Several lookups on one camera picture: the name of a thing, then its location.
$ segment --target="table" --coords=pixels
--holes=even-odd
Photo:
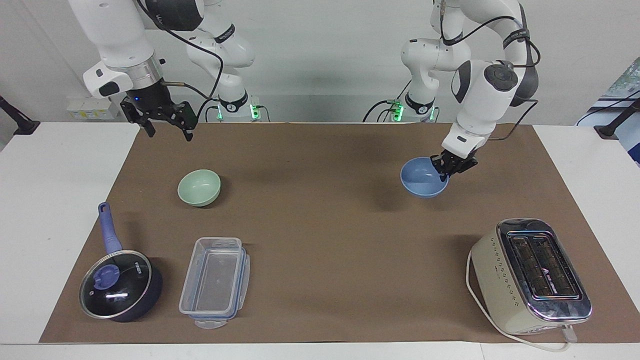
[[[640,247],[632,234],[640,214],[640,169],[618,142],[601,140],[590,128],[535,129],[640,309],[636,276]],[[137,132],[138,127],[130,124],[43,123],[34,135],[15,137],[0,152],[0,343],[5,344],[0,345],[0,357],[107,359],[123,350],[145,359],[199,359],[212,354],[232,359],[537,359],[546,355],[519,344],[462,342],[33,345],[95,223],[95,205],[106,199]],[[104,153],[102,148],[114,150]],[[557,357],[635,359],[638,353],[640,344],[578,344]]]

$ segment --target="pot handle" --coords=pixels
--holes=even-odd
[[[116,236],[113,228],[113,218],[111,217],[111,207],[107,202],[98,205],[98,218],[100,219],[100,230],[102,231],[102,240],[107,254],[122,250],[122,244]]]

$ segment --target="clear food storage container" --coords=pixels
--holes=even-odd
[[[240,239],[198,239],[180,296],[180,312],[203,329],[224,326],[242,309],[249,269],[249,255]]]

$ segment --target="brown table mat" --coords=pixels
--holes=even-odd
[[[476,168],[422,200],[402,187],[400,169],[440,152],[450,125],[201,124],[191,143],[156,126],[153,139],[138,134],[108,201],[124,248],[162,271],[159,302],[133,323],[82,312],[81,279],[104,255],[96,224],[40,342],[509,342],[469,295],[465,261],[513,217],[546,220],[573,261],[594,307],[575,327],[580,342],[640,342],[635,305],[532,127],[484,146]],[[199,168],[222,178],[204,209],[176,193]],[[244,308],[216,330],[178,311],[203,236],[240,238],[252,261]],[[528,339],[563,341],[559,331]]]

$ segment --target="white wall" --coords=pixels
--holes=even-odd
[[[543,54],[535,124],[574,124],[639,55],[637,0],[522,0],[532,39]],[[409,79],[399,52],[410,38],[435,37],[428,0],[227,0],[238,32],[257,60],[242,73],[248,89],[279,121],[360,121],[377,100],[395,97]],[[467,28],[475,24],[468,22]],[[183,45],[148,31],[165,78],[208,88],[212,80],[186,58]],[[34,118],[70,120],[66,96],[85,94],[79,77],[98,60],[64,0],[0,1],[0,93]],[[470,41],[475,58],[501,57],[488,29]],[[457,103],[442,76],[441,120]],[[188,90],[175,100],[199,104]],[[510,110],[506,121],[522,109]]]

